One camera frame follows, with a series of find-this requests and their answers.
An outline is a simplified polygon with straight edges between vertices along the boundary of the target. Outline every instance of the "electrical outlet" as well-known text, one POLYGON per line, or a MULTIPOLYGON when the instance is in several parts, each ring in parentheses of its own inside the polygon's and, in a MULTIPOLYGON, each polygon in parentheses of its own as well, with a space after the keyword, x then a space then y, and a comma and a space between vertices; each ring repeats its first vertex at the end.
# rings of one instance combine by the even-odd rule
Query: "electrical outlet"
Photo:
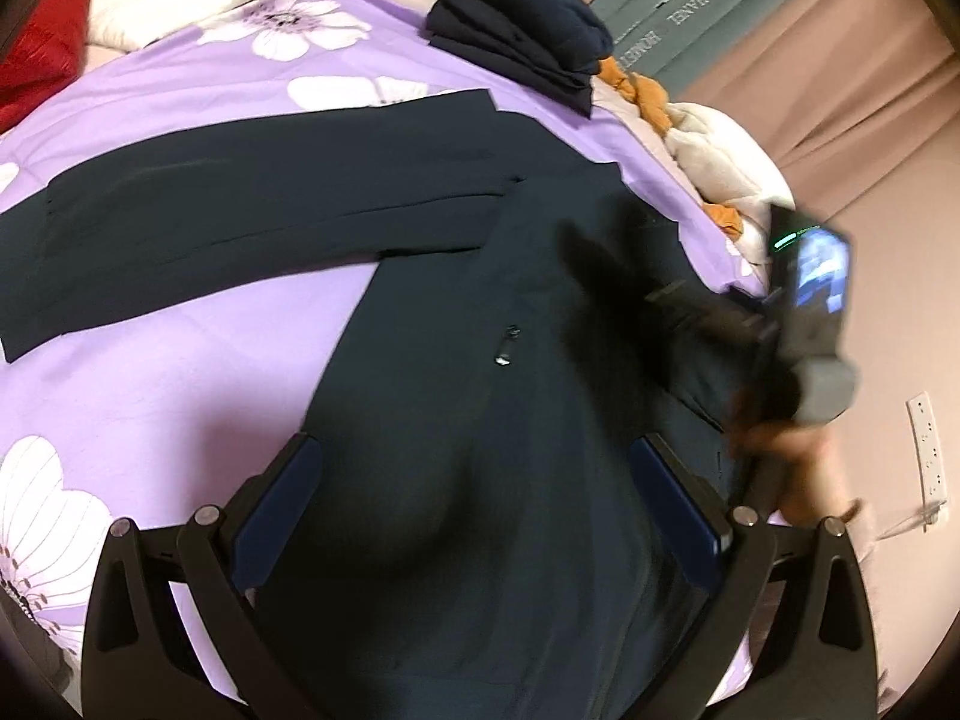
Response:
POLYGON ((937 433, 937 420, 933 418, 933 406, 930 396, 921 392, 906 402, 913 425, 913 437, 917 445, 917 459, 920 462, 920 484, 923 487, 923 510, 936 514, 928 520, 930 524, 944 521, 947 516, 947 471, 944 470, 944 452, 940 447, 937 433))

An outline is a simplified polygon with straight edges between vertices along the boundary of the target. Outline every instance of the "phone screen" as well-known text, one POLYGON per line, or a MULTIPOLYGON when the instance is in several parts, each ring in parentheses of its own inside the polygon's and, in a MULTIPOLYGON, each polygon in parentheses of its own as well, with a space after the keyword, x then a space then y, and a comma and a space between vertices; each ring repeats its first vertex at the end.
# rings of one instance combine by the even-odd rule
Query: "phone screen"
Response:
POLYGON ((827 314, 843 309, 849 271, 846 242, 819 227, 803 233, 797 261, 797 306, 827 314))

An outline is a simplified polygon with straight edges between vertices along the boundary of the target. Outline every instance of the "wall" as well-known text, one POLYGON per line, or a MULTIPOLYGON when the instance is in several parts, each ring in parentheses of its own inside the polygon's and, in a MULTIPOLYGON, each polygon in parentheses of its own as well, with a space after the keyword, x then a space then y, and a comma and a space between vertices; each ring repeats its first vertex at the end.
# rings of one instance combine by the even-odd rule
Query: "wall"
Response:
MULTIPOLYGON (((862 388, 837 422, 853 492, 884 530, 919 509, 906 400, 930 393, 960 501, 960 117, 834 220, 856 239, 847 353, 862 388)), ((946 525, 883 541, 878 603, 892 687, 906 689, 960 608, 960 504, 946 525)))

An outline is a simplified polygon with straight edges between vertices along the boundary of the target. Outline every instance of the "metal bolt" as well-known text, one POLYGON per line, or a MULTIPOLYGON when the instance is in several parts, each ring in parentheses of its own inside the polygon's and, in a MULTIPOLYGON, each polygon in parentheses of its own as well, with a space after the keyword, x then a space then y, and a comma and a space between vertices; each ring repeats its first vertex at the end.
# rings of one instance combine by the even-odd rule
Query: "metal bolt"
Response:
POLYGON ((843 524, 843 520, 837 517, 827 517, 827 519, 824 519, 824 528, 831 536, 843 536, 843 534, 847 532, 847 527, 843 524))
POLYGON ((197 513, 193 515, 193 519, 198 525, 212 525, 220 519, 220 510, 215 506, 202 506, 200 509, 197 509, 197 513))
POLYGON ((117 522, 114 522, 110 525, 110 535, 114 538, 123 538, 127 533, 130 532, 130 521, 126 517, 118 519, 117 522))
POLYGON ((733 521, 737 525, 752 528, 757 522, 760 522, 760 516, 749 506, 738 506, 733 510, 733 521))

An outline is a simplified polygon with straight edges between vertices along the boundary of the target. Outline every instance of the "red pillow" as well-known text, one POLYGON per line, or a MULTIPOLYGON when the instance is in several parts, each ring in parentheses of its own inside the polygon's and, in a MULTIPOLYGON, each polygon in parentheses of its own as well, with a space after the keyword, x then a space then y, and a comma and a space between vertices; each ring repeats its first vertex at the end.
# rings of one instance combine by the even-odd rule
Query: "red pillow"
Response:
POLYGON ((0 132, 80 75, 90 0, 40 0, 0 63, 0 132))

